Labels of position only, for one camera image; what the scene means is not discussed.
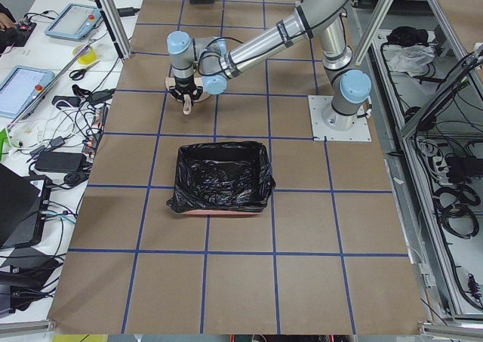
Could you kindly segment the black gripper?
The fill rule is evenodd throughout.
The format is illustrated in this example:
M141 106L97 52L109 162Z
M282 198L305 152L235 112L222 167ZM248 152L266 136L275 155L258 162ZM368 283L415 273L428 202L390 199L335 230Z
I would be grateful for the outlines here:
M184 104L185 96L189 96L192 103L203 101L203 87L200 78L179 81L177 78L168 79L168 93L176 101Z

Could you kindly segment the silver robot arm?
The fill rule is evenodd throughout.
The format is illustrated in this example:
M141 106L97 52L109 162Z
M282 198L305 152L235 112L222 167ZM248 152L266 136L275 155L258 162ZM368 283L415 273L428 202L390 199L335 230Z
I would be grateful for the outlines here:
M299 0L289 16L232 50L222 37L193 38L187 32L174 31L167 37L172 76L165 80L166 89L188 115L194 103L222 94L230 79L304 39L318 39L334 91L322 119L329 128L347 131L355 125L372 87L368 75L352 65L342 20L349 1Z

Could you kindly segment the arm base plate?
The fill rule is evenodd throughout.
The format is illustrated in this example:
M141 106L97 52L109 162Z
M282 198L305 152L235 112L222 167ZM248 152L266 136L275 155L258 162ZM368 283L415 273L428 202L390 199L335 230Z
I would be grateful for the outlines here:
M332 108L332 96L309 95L312 139L334 142L371 142L368 118L361 105L352 116L342 116Z

